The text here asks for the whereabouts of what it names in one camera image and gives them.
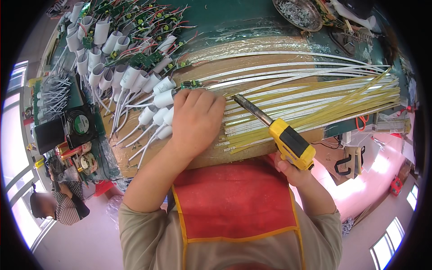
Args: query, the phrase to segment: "cardboard sheet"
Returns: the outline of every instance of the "cardboard sheet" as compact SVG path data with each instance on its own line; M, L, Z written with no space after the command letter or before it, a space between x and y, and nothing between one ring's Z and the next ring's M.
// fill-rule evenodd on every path
M223 55L223 54L236 54L241 52L250 52L250 51L289 51L284 47L284 44L290 44L295 46L290 46L291 48L298 48L299 51L305 51L307 48L307 41L302 37L276 37L276 38L254 38L246 41L235 41L223 45L218 45L210 48L206 48L200 51L197 51L192 54L185 55L181 60L185 59L202 59L205 57L209 57L212 55ZM260 55L260 56L250 56L250 57L239 57L232 58L220 61L213 61L208 63L203 63L201 65L195 67L186 67L180 69L179 71L174 72L173 79L180 85L180 82L191 79L199 79L208 75L213 75L216 72L226 72L229 70L236 70L242 67L254 67L264 64L276 64L276 63L286 63L286 62L312 62L313 59L310 56L305 55L290 55L290 54L275 54L275 55ZM303 66L293 66L293 67L276 67L276 68L266 68L264 70L252 70L250 72L242 72L237 73L235 76L246 75L246 74L254 74L258 72L267 72L272 70L286 70L286 69L299 69L299 68L313 68L313 65L303 65ZM232 77L234 75L220 77L218 79L223 79L226 77ZM259 82L250 82L246 84L241 84L238 86L233 86L226 89L221 89L216 91L216 94L224 94L224 93L233 93L238 91L243 91L246 89L250 89L255 86L263 85L265 83L269 83L274 81L275 79L268 79ZM303 78L292 83L306 83L306 82L316 82L316 77ZM138 124L138 116L141 110L131 110L127 119L126 124L118 133L118 138L114 135L110 141L110 145L114 145L117 141L123 138L125 135L129 134ZM111 133L111 125L112 121L108 123L109 116L103 118L104 127L106 133ZM124 116L120 118L120 123L124 120ZM129 148L122 148L128 143L135 140L141 133L142 130L137 130L132 136L127 138L123 143L118 146L113 147L113 153L120 167L120 171L124 177L133 177L137 172L137 165L140 161L141 154L137 155L131 162L128 164L128 159L135 154L138 150L145 146L147 140L151 135L153 135L156 129L153 128L150 130L142 139L135 143L134 146ZM323 130L316 129L310 130L307 132L301 133L301 135L308 142L320 141L323 138ZM169 138L161 141L155 141L147 150L146 155L144 157L143 166L146 164L154 155L156 155L159 150L166 144ZM218 143L218 139L216 138L214 143L201 155L199 155L196 159L192 161L189 165L189 169L191 168L200 168L205 166L217 165L222 163L228 163L238 160L244 160L251 157L261 156L268 153L272 153L276 151L276 147L274 146L274 142L270 141L267 143L263 143L254 147L251 147L247 150L238 152L236 154L231 154L230 152L224 152L223 148L213 149L214 144Z

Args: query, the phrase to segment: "black bag handle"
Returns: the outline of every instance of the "black bag handle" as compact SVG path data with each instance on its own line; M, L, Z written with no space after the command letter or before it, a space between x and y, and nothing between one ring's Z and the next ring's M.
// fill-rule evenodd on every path
M339 175L349 175L351 173L351 168L348 168L348 171L346 171L346 172L339 172L339 169L337 166L340 164L343 164L343 163L347 163L350 160L351 160L351 155L348 155L347 158L336 161L336 163L334 164L334 170L336 171L336 173Z

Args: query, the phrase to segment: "person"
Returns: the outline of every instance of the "person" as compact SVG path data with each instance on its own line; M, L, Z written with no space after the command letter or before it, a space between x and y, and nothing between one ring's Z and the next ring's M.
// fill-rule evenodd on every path
M51 180L54 182L51 168L49 168L49 172ZM90 210L84 202L93 196L95 184L89 183L88 187L83 187L83 182L66 181L58 183L58 185L59 191L55 191L53 185L51 192L36 192L36 186L32 184L33 192L30 195L30 207L33 216L44 219L50 216L68 226L88 216Z
M202 89L175 96L172 138L138 171L119 209L124 269L337 269L340 214L310 171L279 152L271 163L263 156L185 170L218 135L225 103ZM167 214L160 205L170 189Z

